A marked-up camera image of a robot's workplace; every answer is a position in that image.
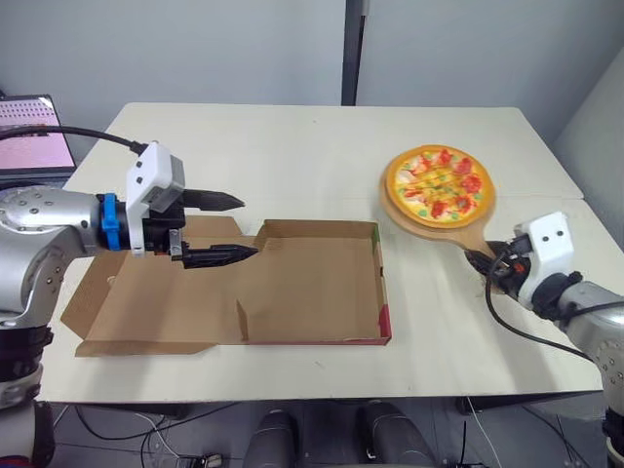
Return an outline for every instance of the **black cable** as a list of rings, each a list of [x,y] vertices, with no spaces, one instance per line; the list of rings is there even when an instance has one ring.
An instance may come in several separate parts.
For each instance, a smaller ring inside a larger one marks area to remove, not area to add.
[[[584,309],[574,310],[564,315],[564,320],[570,320],[580,315],[591,314],[592,312],[598,312],[599,310],[612,309],[614,307],[624,307],[624,300],[616,300],[614,302],[608,302],[606,304],[592,305],[591,307],[585,307]]]
[[[140,443],[140,450],[138,451],[138,456],[140,457],[140,468],[145,468],[145,460],[143,460],[143,455],[145,451],[145,443],[149,439],[150,435],[151,434],[147,434],[145,437],[143,437],[143,442]]]
[[[211,414],[214,414],[214,413],[219,412],[221,410],[227,410],[228,408],[232,408],[232,407],[234,407],[236,405],[240,405],[240,403],[239,402],[230,403],[230,404],[225,405],[223,407],[219,407],[219,408],[216,408],[216,409],[211,409],[210,411],[203,412],[202,414],[198,414],[197,416],[189,417],[188,419],[184,419],[183,421],[175,422],[173,424],[169,424],[168,426],[161,427],[158,430],[159,431],[164,431],[165,429],[172,429],[174,427],[181,426],[182,424],[186,424],[187,422],[194,421],[195,419],[200,419],[202,417],[210,416]],[[155,429],[150,429],[148,431],[144,431],[144,432],[139,432],[137,434],[133,434],[132,436],[123,436],[123,437],[102,436],[101,434],[97,433],[96,431],[94,431],[91,428],[91,426],[89,425],[89,423],[85,419],[84,414],[81,412],[81,410],[78,408],[78,406],[76,406],[75,409],[76,409],[76,414],[78,415],[78,419],[80,420],[82,425],[85,426],[85,429],[87,429],[87,431],[92,436],[95,436],[98,439],[102,439],[103,441],[129,441],[131,439],[138,439],[139,437],[148,436],[148,435],[154,434],[156,432]]]
[[[60,125],[25,125],[15,127],[9,130],[0,132],[0,141],[8,138],[25,137],[27,135],[44,135],[44,134],[65,134],[65,135],[80,135],[82,137],[93,137],[98,139],[106,139],[113,143],[118,143],[123,146],[128,146],[133,153],[141,154],[145,151],[147,144],[139,143],[138,141],[130,141],[129,139],[121,138],[107,134],[105,132],[99,132],[97,130],[81,129],[79,127],[65,127]]]
[[[578,450],[576,448],[574,448],[574,446],[564,437],[564,435],[559,432],[557,430],[557,428],[555,427],[554,424],[552,424],[548,419],[546,419],[545,417],[537,414],[537,412],[532,411],[530,409],[528,409],[527,407],[522,407],[523,410],[525,410],[526,412],[528,412],[529,414],[531,414],[532,416],[536,417],[537,419],[539,419],[540,421],[542,421],[544,424],[546,424],[548,427],[550,427],[555,434],[557,434],[559,436],[559,438],[564,442],[564,444],[569,447],[574,454],[578,457],[579,460],[581,460],[583,463],[585,463],[585,466],[592,468],[592,465],[590,465],[587,460],[585,458],[583,458],[583,455],[581,455]]]
[[[572,453],[569,451],[569,444],[567,443],[566,434],[564,434],[564,426],[562,426],[562,421],[559,419],[559,415],[557,414],[557,425],[559,426],[559,432],[564,438],[565,451],[567,452],[567,457],[569,458],[570,463],[574,463],[572,459]]]
[[[585,353],[582,353],[582,352],[578,351],[577,349],[570,348],[570,347],[565,346],[563,344],[556,343],[554,341],[550,341],[550,340],[545,339],[545,338],[540,338],[539,336],[534,336],[534,335],[529,334],[529,333],[527,333],[525,331],[518,330],[515,327],[512,327],[511,325],[509,325],[507,322],[505,322],[498,315],[498,313],[496,312],[496,309],[494,308],[494,304],[491,301],[491,282],[492,282],[492,278],[494,276],[494,272],[496,271],[496,267],[498,266],[498,264],[502,261],[502,259],[507,254],[509,254],[509,252],[502,251],[501,253],[499,253],[496,256],[496,258],[492,262],[491,266],[489,267],[489,272],[487,273],[487,276],[486,276],[486,304],[487,304],[487,310],[489,310],[489,313],[494,318],[494,320],[499,325],[501,325],[505,329],[507,329],[508,331],[510,331],[512,333],[515,333],[518,336],[521,336],[522,338],[530,339],[531,341],[535,341],[536,343],[545,344],[547,346],[552,346],[553,348],[561,349],[562,351],[566,351],[566,352],[571,353],[571,354],[573,354],[575,356],[578,356],[579,358],[583,358],[583,359],[588,360],[589,362],[592,362],[592,360]]]
[[[459,458],[459,464],[464,464],[464,455],[466,454],[466,421],[464,421],[464,436],[461,441],[461,457]]]

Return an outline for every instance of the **pizza peel handle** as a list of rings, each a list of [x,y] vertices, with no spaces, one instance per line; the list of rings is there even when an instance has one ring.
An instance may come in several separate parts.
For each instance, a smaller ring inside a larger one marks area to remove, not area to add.
[[[396,166],[394,161],[388,165],[381,177],[381,181],[379,183],[379,198],[381,206],[395,223],[415,236],[432,241],[452,242],[464,250],[480,251],[492,258],[495,257],[484,236],[486,224],[488,223],[494,210],[493,186],[490,191],[491,195],[488,197],[483,209],[479,210],[476,215],[472,216],[470,222],[463,223],[459,227],[453,228],[425,225],[422,222],[418,222],[417,220],[407,216],[393,202],[387,186],[388,180],[390,179],[388,177],[388,172],[391,170],[393,165]]]

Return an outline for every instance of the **laptop screen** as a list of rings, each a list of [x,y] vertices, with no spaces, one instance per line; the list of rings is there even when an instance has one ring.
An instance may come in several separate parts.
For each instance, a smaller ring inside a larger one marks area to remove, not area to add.
[[[24,125],[59,125],[49,96],[0,99],[0,131]],[[0,175],[70,174],[74,160],[62,134],[37,134],[0,141]]]

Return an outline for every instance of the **open cardboard box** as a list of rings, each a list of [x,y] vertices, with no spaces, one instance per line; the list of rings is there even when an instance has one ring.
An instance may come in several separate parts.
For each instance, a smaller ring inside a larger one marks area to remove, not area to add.
[[[184,240],[255,245],[218,268],[167,255],[96,257],[61,316],[76,356],[191,354],[217,344],[386,344],[391,337],[377,225],[266,220],[243,236],[231,217],[189,216]]]

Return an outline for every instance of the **laptop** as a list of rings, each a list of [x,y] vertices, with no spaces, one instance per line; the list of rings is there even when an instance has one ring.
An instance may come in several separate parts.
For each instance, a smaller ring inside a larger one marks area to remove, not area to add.
[[[0,97],[0,131],[24,125],[59,125],[49,95]],[[63,186],[75,170],[63,134],[42,133],[0,141],[0,186]]]

